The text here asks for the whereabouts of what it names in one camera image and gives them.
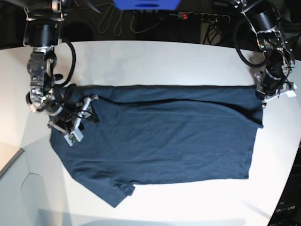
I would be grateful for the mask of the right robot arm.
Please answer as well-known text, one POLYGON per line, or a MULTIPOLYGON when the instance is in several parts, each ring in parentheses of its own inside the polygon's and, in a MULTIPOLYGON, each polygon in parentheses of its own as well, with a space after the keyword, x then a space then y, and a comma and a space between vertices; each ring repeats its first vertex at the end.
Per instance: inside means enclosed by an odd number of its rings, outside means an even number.
POLYGON ((48 127, 58 130, 64 135, 69 146, 82 141, 82 120, 96 122, 91 102, 98 95, 83 97, 78 102, 70 100, 76 87, 69 84, 76 65, 74 46, 67 38, 61 37, 61 23, 64 21, 71 4, 66 0, 30 0, 26 3, 26 27, 24 46, 32 48, 27 64, 30 76, 30 90, 26 102, 31 112, 46 113, 50 116, 48 127), (71 50, 71 68, 67 78, 54 74, 57 65, 55 47, 65 42, 71 50))

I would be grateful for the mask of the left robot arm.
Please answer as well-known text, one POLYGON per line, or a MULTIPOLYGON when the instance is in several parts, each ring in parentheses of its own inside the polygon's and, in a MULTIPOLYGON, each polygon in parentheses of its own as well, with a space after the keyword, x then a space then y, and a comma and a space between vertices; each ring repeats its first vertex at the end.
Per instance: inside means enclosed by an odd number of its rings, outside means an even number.
POLYGON ((256 96, 262 101, 262 106, 265 107, 267 102, 281 95, 295 97, 297 87, 288 79, 295 66, 295 59, 275 5, 269 0, 235 0, 233 5, 243 15, 234 28, 233 45, 246 65, 261 70, 254 76, 257 79, 256 96), (261 63, 251 63, 241 53, 237 36, 243 24, 248 24, 256 36, 257 45, 265 57, 261 63))

